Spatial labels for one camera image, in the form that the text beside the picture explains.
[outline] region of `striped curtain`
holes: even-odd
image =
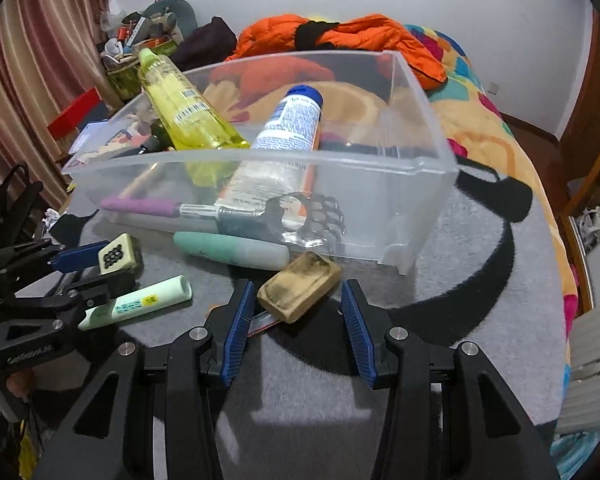
[[[122,105],[107,83],[95,45],[109,0],[4,0],[0,5],[0,180],[20,160],[58,208],[66,184],[61,153],[46,126],[75,98],[96,87]]]

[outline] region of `yellow bottle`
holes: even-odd
[[[176,150],[250,148],[166,56],[140,51],[138,76]],[[213,186],[231,174],[233,164],[187,164],[197,186]]]

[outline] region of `clear plastic bin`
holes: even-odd
[[[155,118],[141,94],[101,127],[98,139],[90,139],[62,172],[98,206],[111,198],[211,206],[222,186],[197,187],[187,169],[206,165],[211,171],[219,163],[236,168],[245,161],[299,164],[314,172],[312,192],[333,196],[344,216],[346,230],[333,250],[336,256],[375,260],[402,273],[411,267],[449,196],[457,168],[440,124],[400,53],[273,54],[186,75],[249,141],[288,88],[314,86],[324,98],[318,150],[189,150],[110,158],[112,149],[103,145],[120,128]],[[177,213],[173,218],[153,212],[109,215],[112,221],[170,232],[218,228],[213,218]]]

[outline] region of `orange jacket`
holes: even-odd
[[[244,29],[234,54],[226,60],[295,50],[296,28],[309,22],[295,14],[263,18]],[[370,14],[341,23],[323,33],[318,44],[360,50],[399,50],[425,90],[433,90],[446,81],[442,63],[400,23],[382,14]]]

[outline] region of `metal screw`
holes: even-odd
[[[478,345],[471,341],[465,341],[460,345],[460,349],[467,355],[476,355],[478,353]]]
[[[118,347],[118,353],[120,355],[131,355],[135,351],[136,345],[133,343],[122,343],[122,345]]]
[[[207,336],[208,332],[206,328],[203,326],[197,326],[189,330],[189,337],[193,339],[193,341],[200,341]]]
[[[391,330],[389,330],[389,335],[395,340],[402,341],[403,339],[407,339],[409,337],[409,332],[407,332],[407,330],[401,326],[394,326]]]

